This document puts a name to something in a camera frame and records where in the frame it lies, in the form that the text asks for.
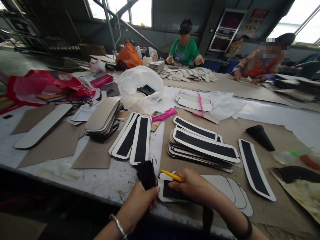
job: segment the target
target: black wristband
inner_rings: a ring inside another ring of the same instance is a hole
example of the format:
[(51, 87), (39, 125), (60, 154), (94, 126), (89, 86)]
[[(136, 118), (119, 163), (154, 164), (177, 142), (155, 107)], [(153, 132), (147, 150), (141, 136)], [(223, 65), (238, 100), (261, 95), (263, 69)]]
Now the black wristband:
[(241, 235), (235, 234), (232, 232), (230, 227), (227, 226), (229, 228), (230, 232), (236, 237), (237, 240), (246, 240), (246, 239), (249, 239), (252, 235), (252, 223), (251, 223), (250, 219), (247, 217), (247, 215), (245, 215), (244, 213), (242, 213), (242, 214), (246, 217), (246, 219), (248, 221), (248, 230), (245, 234), (241, 234)]

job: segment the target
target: orange plastic bag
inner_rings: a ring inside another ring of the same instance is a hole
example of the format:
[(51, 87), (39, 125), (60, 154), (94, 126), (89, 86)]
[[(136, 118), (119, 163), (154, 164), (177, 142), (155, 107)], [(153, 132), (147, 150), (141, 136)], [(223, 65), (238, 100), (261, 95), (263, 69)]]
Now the orange plastic bag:
[(128, 40), (124, 42), (124, 48), (121, 49), (119, 56), (116, 58), (116, 62), (125, 69), (143, 65), (136, 48)]

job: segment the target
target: silver bracelet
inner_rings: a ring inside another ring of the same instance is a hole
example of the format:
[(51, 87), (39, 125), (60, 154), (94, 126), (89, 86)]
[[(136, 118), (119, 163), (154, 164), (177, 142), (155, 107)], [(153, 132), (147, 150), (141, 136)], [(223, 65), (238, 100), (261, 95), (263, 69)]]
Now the silver bracelet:
[(122, 235), (122, 239), (123, 239), (123, 240), (127, 239), (127, 234), (124, 233), (124, 230), (123, 230), (123, 228), (121, 227), (120, 222), (119, 222), (119, 220), (116, 218), (116, 216), (111, 213), (109, 219), (110, 219), (110, 220), (114, 220), (114, 221), (116, 222), (116, 225), (117, 225), (117, 227), (118, 227), (118, 229), (119, 229), (119, 231), (120, 231), (120, 233), (121, 233), (121, 235)]

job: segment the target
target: pink bottle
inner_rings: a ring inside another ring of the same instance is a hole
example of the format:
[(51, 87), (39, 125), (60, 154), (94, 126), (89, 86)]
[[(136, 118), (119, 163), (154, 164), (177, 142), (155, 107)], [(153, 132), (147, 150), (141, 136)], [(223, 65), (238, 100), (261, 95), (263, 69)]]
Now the pink bottle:
[(113, 81), (113, 76), (110, 74), (106, 74), (102, 77), (99, 77), (99, 78), (92, 80), (90, 83), (94, 88), (99, 88), (103, 85), (111, 83), (112, 81)]

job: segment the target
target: green shirt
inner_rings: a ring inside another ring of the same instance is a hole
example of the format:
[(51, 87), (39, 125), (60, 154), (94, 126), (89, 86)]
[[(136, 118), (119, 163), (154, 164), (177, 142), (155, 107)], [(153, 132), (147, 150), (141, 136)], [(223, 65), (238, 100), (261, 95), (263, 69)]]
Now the green shirt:
[[(177, 44), (178, 44), (178, 41), (179, 41), (179, 39), (177, 39), (177, 40), (174, 41), (169, 55), (171, 55), (171, 56), (174, 55), (174, 52), (175, 52), (175, 50), (176, 50), (176, 46), (177, 46)], [(178, 52), (184, 52), (185, 49), (186, 49), (186, 46), (180, 46), (180, 45), (178, 45), (177, 51), (178, 51)], [(186, 50), (185, 55), (184, 55), (184, 60), (188, 63), (188, 65), (190, 65), (190, 63), (191, 63), (191, 58), (195, 59), (199, 54), (200, 54), (200, 53), (199, 53), (199, 51), (198, 51), (196, 42), (195, 42), (192, 38), (190, 38), (189, 43), (188, 43), (187, 50)]]

